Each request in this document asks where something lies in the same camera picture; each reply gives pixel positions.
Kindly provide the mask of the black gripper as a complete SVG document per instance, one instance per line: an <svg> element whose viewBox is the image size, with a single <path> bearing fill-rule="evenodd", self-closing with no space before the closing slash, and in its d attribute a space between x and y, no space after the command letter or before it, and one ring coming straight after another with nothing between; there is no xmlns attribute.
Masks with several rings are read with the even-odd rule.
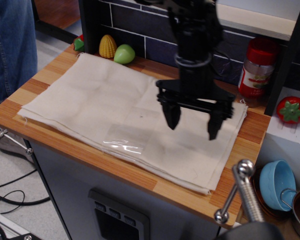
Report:
<svg viewBox="0 0 300 240"><path fill-rule="evenodd" d="M179 78L156 82L159 88L157 98L167 125L172 130L177 127L181 108L209 113L207 131L209 140L215 140L223 121L233 116L235 96L215 84L210 58L177 58L175 61Z"/></svg>

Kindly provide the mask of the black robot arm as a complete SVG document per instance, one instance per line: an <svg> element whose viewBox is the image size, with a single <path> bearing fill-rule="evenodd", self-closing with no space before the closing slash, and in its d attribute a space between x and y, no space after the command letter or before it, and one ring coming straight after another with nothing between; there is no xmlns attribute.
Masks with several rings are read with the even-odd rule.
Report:
<svg viewBox="0 0 300 240"><path fill-rule="evenodd" d="M174 60L179 79L158 80L157 100L162 105L167 125L173 130L181 108L208 113L209 139L214 140L223 121L233 115L235 96L217 86L212 66L213 53L222 41L214 0L139 0L145 6L167 9L171 30L177 42Z"/></svg>

